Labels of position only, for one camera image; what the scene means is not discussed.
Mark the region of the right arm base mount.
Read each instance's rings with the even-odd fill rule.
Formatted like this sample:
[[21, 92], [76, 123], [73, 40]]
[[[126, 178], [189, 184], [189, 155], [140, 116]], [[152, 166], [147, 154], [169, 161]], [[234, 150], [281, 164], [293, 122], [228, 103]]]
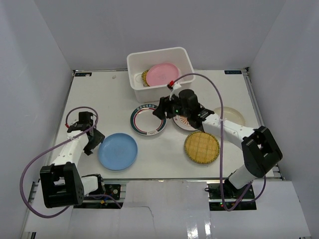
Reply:
[[[245, 187], [238, 191], [232, 191], [230, 188], [223, 186], [224, 190], [224, 199], [227, 208], [231, 208], [235, 205], [236, 200], [244, 192]], [[211, 183], [206, 186], [204, 189], [208, 193], [209, 209], [213, 211], [224, 211], [224, 205], [222, 203], [221, 193], [220, 193], [220, 184]], [[255, 199], [255, 193], [253, 187], [250, 186], [246, 194], [244, 195], [241, 202], [234, 209], [235, 211], [255, 211], [257, 210], [256, 202], [251, 202]]]

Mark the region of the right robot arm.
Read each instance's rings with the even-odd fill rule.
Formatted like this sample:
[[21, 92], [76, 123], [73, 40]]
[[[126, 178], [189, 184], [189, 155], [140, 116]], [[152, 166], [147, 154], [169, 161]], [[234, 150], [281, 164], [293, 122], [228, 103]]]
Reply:
[[250, 128], [223, 120], [221, 115], [203, 107], [193, 90], [162, 97], [153, 114], [161, 120], [183, 116], [194, 129], [219, 136], [242, 150], [243, 166], [229, 175], [223, 184], [226, 195], [232, 199], [238, 198], [246, 185], [264, 177], [283, 158], [267, 127]]

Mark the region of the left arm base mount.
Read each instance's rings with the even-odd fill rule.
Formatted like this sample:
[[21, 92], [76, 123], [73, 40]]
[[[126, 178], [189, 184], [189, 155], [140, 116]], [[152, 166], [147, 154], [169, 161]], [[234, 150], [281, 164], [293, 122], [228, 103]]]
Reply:
[[94, 191], [85, 196], [80, 208], [84, 209], [121, 209], [124, 198], [121, 184], [104, 184], [102, 191]]

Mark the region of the blue plate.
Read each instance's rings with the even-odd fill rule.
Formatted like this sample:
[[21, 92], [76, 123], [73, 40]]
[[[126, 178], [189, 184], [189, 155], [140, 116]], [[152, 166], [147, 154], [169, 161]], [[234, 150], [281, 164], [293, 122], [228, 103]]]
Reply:
[[106, 137], [98, 149], [99, 162], [113, 171], [129, 168], [136, 161], [137, 155], [136, 141], [125, 133], [115, 133]]

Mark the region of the yellow woven plate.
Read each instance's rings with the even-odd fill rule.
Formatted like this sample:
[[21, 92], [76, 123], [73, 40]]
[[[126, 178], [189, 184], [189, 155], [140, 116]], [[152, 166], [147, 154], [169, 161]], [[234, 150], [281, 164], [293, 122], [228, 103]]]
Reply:
[[212, 134], [197, 131], [185, 139], [184, 151], [193, 162], [209, 164], [219, 156], [220, 144]]
[[142, 81], [143, 81], [143, 86], [144, 87], [149, 87], [149, 84], [147, 83], [147, 73], [148, 73], [149, 70], [145, 70], [144, 72], [142, 72], [141, 74], [141, 78], [142, 78]]

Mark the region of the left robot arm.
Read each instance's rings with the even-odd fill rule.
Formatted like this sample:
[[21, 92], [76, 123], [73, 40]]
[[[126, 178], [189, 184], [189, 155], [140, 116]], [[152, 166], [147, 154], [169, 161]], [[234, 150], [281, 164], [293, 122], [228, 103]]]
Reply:
[[81, 205], [84, 197], [99, 199], [105, 194], [100, 174], [80, 176], [77, 165], [81, 155], [91, 155], [105, 136], [93, 125], [91, 112], [79, 112], [78, 121], [69, 126], [66, 143], [56, 159], [40, 170], [44, 204], [47, 208]]

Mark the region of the green red rimmed plate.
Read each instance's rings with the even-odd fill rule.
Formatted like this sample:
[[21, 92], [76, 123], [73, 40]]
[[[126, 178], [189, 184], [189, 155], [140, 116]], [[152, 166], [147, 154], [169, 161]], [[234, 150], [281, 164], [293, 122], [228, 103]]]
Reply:
[[134, 109], [130, 117], [132, 129], [142, 136], [153, 136], [166, 126], [166, 119], [159, 119], [153, 115], [153, 111], [157, 109], [157, 105], [144, 104]]

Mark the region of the orange sunburst plate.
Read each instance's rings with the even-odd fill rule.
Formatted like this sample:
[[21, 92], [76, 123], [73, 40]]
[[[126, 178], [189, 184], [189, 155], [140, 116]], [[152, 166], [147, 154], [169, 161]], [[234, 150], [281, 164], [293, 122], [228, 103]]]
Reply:
[[194, 132], [194, 131], [197, 131], [197, 129], [193, 128], [189, 122], [187, 121], [187, 118], [186, 117], [183, 117], [183, 116], [175, 116], [172, 118], [174, 124], [184, 130], [184, 131], [189, 131], [189, 132]]

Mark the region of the pink plate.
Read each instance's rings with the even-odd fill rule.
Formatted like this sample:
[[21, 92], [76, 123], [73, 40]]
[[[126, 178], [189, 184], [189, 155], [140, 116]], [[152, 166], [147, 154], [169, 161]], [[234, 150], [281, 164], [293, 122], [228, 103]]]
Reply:
[[171, 63], [156, 64], [147, 73], [147, 83], [150, 87], [167, 85], [179, 77], [179, 69]]

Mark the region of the cream white plate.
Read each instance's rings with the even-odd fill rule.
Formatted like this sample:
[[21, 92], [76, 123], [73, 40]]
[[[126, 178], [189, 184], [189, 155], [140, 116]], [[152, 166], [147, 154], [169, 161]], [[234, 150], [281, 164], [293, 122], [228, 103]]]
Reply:
[[231, 107], [223, 107], [223, 117], [224, 120], [229, 120], [236, 124], [245, 126], [246, 122], [244, 117], [241, 115], [239, 111]]

